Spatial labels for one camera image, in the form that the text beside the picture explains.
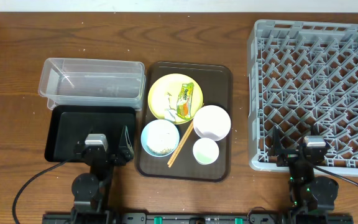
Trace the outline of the light blue bowl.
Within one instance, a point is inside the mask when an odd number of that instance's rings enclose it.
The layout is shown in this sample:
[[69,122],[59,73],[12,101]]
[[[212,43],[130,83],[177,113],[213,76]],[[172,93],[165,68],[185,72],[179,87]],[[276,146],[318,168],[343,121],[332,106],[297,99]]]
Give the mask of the light blue bowl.
[[179,143],[179,141],[180,141],[180,134],[179,134],[179,131],[178,131],[177,127],[176,127],[176,131],[177,131],[177,143],[176,143],[176,148],[175,148],[173,151],[171,151],[170,153],[166,154],[166,155],[159,156],[158,154],[154,154],[154,153],[148,148],[147,143],[146,143],[146,142],[147,142],[148,131],[149,131],[149,124],[147,124],[147,125],[144,127],[144,129],[142,130],[142,133],[141,133],[141,137],[140,137],[141,145],[142,145],[144,151],[145,151],[147,154],[149,154],[149,155],[151,155],[151,156],[154,156],[154,157],[165,157],[165,156],[167,156],[167,155],[170,155],[170,154],[177,148],[178,143]]

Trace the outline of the white tissue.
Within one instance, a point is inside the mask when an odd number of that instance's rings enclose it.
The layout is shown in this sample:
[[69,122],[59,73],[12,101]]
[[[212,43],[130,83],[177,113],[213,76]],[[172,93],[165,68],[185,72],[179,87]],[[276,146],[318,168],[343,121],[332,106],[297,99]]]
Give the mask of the white tissue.
[[165,99],[166,99],[166,108],[164,109],[164,119],[174,123],[177,122],[178,116],[177,116],[177,111],[174,107],[172,107],[171,105],[171,100],[172,96],[171,94],[169,94],[169,92],[165,93]]

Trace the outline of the small white cup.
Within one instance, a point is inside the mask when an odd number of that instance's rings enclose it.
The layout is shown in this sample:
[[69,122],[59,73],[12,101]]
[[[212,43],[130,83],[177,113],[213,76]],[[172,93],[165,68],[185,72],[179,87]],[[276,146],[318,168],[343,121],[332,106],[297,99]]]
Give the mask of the small white cup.
[[219,157],[219,146],[210,138],[201,138],[193,145],[193,155],[201,165],[212,164]]

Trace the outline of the green snack wrapper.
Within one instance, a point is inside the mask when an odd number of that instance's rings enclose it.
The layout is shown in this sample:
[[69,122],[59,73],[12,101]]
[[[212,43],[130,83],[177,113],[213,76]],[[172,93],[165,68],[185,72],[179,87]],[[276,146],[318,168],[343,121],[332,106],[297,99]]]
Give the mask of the green snack wrapper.
[[177,99],[177,116],[184,120],[191,118],[191,101],[193,96],[194,83],[184,83]]

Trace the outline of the rice and food scraps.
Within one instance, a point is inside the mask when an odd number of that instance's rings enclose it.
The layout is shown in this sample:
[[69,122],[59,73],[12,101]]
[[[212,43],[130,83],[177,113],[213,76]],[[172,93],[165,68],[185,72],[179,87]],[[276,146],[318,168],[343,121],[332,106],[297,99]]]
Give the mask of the rice and food scraps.
[[166,155],[176,148],[176,127],[169,121],[155,120],[149,124],[147,146],[159,156]]

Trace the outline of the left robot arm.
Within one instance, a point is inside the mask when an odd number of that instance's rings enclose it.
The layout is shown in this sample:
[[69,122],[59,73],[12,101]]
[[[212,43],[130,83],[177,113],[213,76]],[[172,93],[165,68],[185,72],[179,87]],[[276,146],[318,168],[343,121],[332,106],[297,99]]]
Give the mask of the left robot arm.
[[67,223],[115,222],[106,202],[113,170],[117,166],[126,165],[134,158],[126,125],[122,127],[121,135],[115,143],[116,147],[110,147],[105,134],[89,133],[84,142],[76,145],[76,158],[88,165],[90,170],[76,177],[71,185],[74,206]]

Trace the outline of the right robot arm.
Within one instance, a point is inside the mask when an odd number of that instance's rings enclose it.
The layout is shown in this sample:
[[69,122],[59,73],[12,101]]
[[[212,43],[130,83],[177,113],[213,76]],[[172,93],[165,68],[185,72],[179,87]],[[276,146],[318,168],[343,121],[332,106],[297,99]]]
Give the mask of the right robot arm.
[[314,174],[314,166],[323,161],[328,149],[328,142],[314,128],[296,148],[285,149],[278,129],[273,127],[268,155],[277,159],[278,167],[289,168],[290,200],[294,203],[293,208],[278,216],[278,223],[328,222],[327,212],[334,210],[339,185],[332,178]]

